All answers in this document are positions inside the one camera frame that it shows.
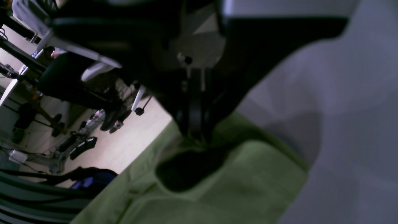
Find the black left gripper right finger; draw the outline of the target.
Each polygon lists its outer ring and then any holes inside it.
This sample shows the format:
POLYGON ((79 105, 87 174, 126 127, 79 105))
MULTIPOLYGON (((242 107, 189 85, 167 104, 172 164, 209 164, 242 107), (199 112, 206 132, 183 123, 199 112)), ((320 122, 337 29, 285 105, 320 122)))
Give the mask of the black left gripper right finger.
POLYGON ((219 61, 202 71, 201 139, 239 105, 280 62, 300 48, 340 36, 347 17, 219 17, 225 45, 219 61))

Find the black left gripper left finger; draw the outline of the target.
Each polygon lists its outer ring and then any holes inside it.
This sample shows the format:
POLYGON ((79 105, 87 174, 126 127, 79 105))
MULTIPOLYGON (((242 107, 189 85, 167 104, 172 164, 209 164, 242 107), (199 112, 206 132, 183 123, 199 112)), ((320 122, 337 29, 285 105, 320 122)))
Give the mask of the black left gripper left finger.
POLYGON ((172 115, 183 135, 203 140, 203 71, 183 67, 174 49, 183 0, 69 0, 52 17, 61 38, 119 62, 172 115))

